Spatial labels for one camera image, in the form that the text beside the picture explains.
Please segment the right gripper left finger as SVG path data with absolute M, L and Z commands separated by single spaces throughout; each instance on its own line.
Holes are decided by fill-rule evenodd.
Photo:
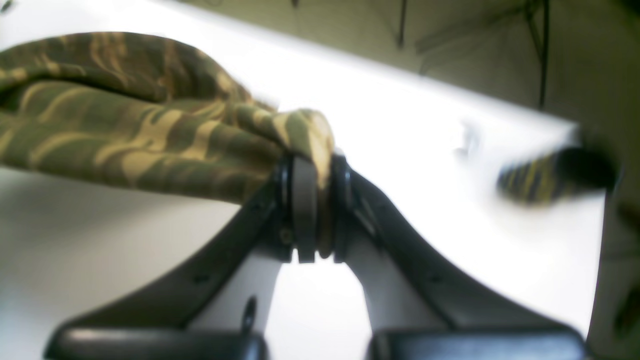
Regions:
M 158 279 L 52 333 L 47 360 L 269 360 L 275 283 L 292 260 L 286 155 L 207 244 Z

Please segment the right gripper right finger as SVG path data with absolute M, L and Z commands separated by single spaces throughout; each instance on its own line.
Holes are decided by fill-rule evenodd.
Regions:
M 530 310 L 456 267 L 393 202 L 332 158 L 334 259 L 362 286 L 367 360 L 585 360 L 571 327 Z

